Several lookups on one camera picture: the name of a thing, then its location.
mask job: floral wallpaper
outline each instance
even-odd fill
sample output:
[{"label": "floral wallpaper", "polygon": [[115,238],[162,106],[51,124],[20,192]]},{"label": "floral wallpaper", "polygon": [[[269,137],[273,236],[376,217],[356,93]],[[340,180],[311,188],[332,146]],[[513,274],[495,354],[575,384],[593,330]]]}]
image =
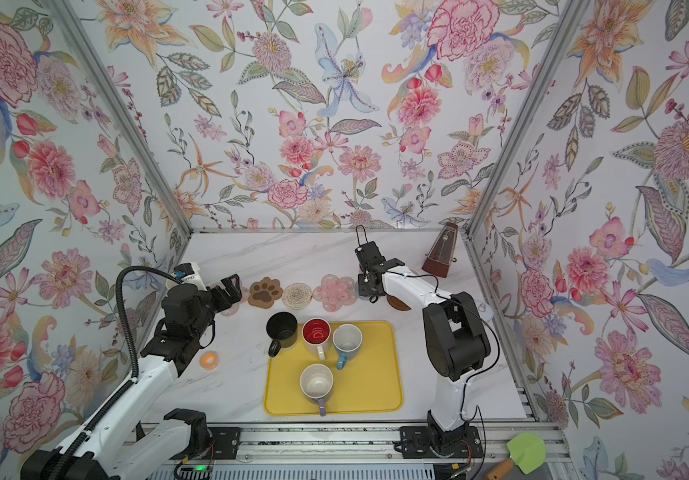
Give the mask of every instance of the floral wallpaper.
[{"label": "floral wallpaper", "polygon": [[688,0],[593,0],[497,193],[474,243],[539,417],[587,480],[689,480]]},{"label": "floral wallpaper", "polygon": [[[39,2],[0,2],[1,479],[125,376],[114,279],[170,269],[185,241],[106,111]],[[141,334],[162,284],[125,286]]]},{"label": "floral wallpaper", "polygon": [[464,221],[562,3],[71,2],[208,231]]}]

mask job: black mug handle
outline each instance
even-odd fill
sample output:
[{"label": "black mug handle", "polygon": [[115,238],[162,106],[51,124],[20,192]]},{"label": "black mug handle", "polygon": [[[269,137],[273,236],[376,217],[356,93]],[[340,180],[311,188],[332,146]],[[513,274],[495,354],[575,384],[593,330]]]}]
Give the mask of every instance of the black mug handle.
[{"label": "black mug handle", "polygon": [[280,352],[281,352],[281,343],[277,340],[273,340],[272,343],[270,344],[270,351],[268,352],[270,354],[270,358],[275,357]]}]

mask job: green spatula head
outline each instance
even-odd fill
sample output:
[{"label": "green spatula head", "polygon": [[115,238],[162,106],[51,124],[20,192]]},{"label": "green spatula head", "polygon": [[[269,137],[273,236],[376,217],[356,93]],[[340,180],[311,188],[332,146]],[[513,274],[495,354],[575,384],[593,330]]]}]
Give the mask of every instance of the green spatula head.
[{"label": "green spatula head", "polygon": [[547,458],[544,440],[533,433],[523,432],[514,437],[507,442],[507,449],[512,461],[526,475],[539,468]]}]

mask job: spatula wooden handle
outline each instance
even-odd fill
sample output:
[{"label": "spatula wooden handle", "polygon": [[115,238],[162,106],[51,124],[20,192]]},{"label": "spatula wooden handle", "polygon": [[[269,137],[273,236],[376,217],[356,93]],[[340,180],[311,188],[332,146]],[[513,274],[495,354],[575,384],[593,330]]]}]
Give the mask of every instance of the spatula wooden handle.
[{"label": "spatula wooden handle", "polygon": [[485,474],[485,480],[502,480],[502,478],[512,472],[514,467],[515,461],[512,460],[512,457],[507,458],[504,462],[495,466],[491,472]]}]

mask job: marble tabletop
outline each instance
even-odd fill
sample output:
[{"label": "marble tabletop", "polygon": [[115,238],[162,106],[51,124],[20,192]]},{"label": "marble tabletop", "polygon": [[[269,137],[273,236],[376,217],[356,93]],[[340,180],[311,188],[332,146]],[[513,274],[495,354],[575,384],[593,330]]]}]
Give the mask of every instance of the marble tabletop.
[{"label": "marble tabletop", "polygon": [[[382,255],[402,260],[420,271],[437,231],[374,232]],[[281,286],[295,282],[311,288],[320,285],[326,274],[357,279],[358,264],[354,250],[355,234],[349,233],[240,233],[194,234],[185,262],[196,262],[206,284],[238,274],[243,286],[250,286],[264,276],[279,279]],[[476,301],[483,300],[473,268],[459,240],[449,276],[440,279],[440,288],[452,293],[466,291]],[[400,312],[379,299],[375,304],[358,299],[337,312],[327,312],[321,302],[312,300],[303,310],[294,311],[299,322],[321,317],[330,322],[386,320],[395,331],[395,343],[403,384],[403,406],[395,412],[320,416],[270,416],[264,411],[264,387],[267,381],[270,340],[264,331],[269,317],[287,310],[279,300],[264,310],[242,303],[233,316],[216,315],[216,338],[209,350],[219,355],[215,370],[203,370],[196,357],[174,385],[158,398],[143,422],[159,422],[173,408],[205,412],[209,422],[351,422],[375,420],[424,420],[435,397],[437,373],[427,359],[421,312]],[[488,367],[496,357],[495,341],[487,331],[492,346],[485,360]],[[480,406],[485,418],[524,418],[525,412],[504,355],[488,372],[470,383],[466,394],[467,411]]]}]

